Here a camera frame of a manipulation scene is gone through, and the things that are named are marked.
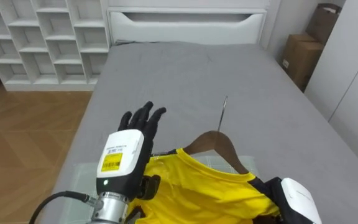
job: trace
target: wooden floor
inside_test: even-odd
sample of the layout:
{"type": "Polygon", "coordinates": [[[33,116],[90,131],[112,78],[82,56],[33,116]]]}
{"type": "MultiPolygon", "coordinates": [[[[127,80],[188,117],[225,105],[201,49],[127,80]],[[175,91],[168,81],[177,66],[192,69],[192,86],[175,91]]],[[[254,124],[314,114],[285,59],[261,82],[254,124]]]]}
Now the wooden floor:
{"type": "Polygon", "coordinates": [[[27,223],[49,195],[91,94],[0,84],[0,223],[27,223]]]}

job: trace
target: black cable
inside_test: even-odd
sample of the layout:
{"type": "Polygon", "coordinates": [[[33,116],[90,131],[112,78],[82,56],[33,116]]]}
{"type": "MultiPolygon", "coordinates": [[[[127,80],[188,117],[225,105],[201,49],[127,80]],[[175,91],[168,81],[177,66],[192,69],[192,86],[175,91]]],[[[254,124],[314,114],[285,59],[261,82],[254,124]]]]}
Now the black cable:
{"type": "Polygon", "coordinates": [[[64,191],[64,192],[55,193],[55,194],[47,197],[43,202],[41,202],[40,205],[38,205],[37,209],[35,209],[34,213],[31,216],[29,224],[34,224],[35,220],[37,219],[39,213],[44,208],[44,206],[46,206],[53,199],[56,199],[56,198],[59,198],[59,197],[73,198],[73,199],[80,200],[80,201],[82,201],[84,203],[87,202],[90,199],[90,196],[87,195],[87,194],[78,193],[78,192],[72,192],[72,191],[68,191],[68,190],[64,191]]]}

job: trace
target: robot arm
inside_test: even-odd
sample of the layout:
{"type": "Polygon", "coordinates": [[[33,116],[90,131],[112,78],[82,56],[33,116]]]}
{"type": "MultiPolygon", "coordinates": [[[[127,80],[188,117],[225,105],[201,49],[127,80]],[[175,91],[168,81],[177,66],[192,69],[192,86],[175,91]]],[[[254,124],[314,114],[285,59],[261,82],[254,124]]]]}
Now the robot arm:
{"type": "Polygon", "coordinates": [[[96,191],[102,207],[95,208],[89,224],[123,223],[127,204],[136,197],[150,200],[157,193],[158,176],[146,177],[158,121],[166,112],[160,108],[149,119],[153,107],[147,102],[133,115],[127,112],[118,132],[110,134],[99,160],[96,191]]]}
{"type": "Polygon", "coordinates": [[[279,224],[321,224],[316,205],[310,192],[291,178],[276,177],[266,185],[271,198],[280,209],[279,224]]]}

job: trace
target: cardboard box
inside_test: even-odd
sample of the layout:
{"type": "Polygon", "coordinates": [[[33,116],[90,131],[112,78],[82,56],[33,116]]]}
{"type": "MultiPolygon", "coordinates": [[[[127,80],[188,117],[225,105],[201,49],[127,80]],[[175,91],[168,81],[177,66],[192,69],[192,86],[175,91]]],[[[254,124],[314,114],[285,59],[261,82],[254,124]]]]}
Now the cardboard box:
{"type": "Polygon", "coordinates": [[[318,42],[326,45],[341,10],[342,8],[335,4],[318,4],[306,28],[306,33],[315,38],[318,42]]]}
{"type": "Polygon", "coordinates": [[[323,49],[324,46],[308,34],[288,37],[282,67],[301,91],[305,90],[323,49]]]}

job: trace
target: gray bed sheet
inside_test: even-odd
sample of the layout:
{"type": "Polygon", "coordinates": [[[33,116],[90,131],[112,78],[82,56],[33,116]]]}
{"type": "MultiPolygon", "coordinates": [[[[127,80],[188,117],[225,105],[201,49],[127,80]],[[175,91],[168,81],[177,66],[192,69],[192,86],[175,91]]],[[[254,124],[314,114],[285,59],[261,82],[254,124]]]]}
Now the gray bed sheet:
{"type": "MultiPolygon", "coordinates": [[[[226,95],[221,131],[239,155],[255,157],[262,180],[291,177],[323,223],[358,223],[358,158],[258,45],[111,48],[54,192],[70,188],[78,164],[98,161],[124,112],[147,100],[166,106],[153,151],[167,151],[216,129],[226,95]]],[[[42,223],[59,223],[62,206],[49,205],[42,223]]]]}

